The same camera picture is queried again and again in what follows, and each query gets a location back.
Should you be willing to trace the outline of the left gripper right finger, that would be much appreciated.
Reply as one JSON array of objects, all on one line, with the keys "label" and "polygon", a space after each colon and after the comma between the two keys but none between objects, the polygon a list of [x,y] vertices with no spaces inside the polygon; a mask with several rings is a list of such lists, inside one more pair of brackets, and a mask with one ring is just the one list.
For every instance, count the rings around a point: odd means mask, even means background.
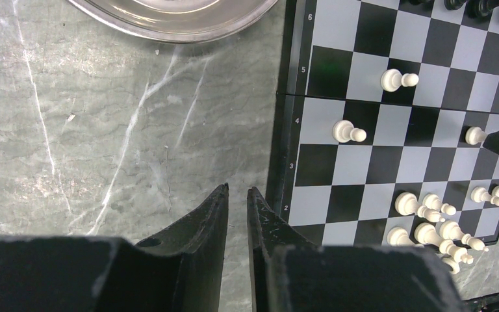
[{"label": "left gripper right finger", "polygon": [[316,245],[298,233],[270,208],[258,188],[247,196],[248,248],[252,289],[252,310],[269,311],[267,269],[276,246]]}]

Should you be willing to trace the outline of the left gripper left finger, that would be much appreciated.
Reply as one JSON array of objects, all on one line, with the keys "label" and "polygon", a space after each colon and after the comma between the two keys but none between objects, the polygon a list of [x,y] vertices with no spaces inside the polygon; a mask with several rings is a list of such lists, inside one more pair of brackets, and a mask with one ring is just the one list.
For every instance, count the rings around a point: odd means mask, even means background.
[{"label": "left gripper left finger", "polygon": [[217,311],[229,214],[229,186],[218,185],[194,210],[137,246],[162,259],[165,311]]}]

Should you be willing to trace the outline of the black and white chessboard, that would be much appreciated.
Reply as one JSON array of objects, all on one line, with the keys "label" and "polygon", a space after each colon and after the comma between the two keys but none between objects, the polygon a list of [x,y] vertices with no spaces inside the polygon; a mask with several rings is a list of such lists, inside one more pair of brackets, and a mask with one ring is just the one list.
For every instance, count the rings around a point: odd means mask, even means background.
[{"label": "black and white chessboard", "polygon": [[[499,131],[499,7],[471,18],[469,1],[288,1],[266,201],[315,244],[386,244],[396,198],[432,193],[465,233],[495,244],[499,206],[471,200],[499,185],[499,155],[465,142]],[[419,82],[386,92],[397,69]],[[348,120],[363,142],[340,143]]]}]

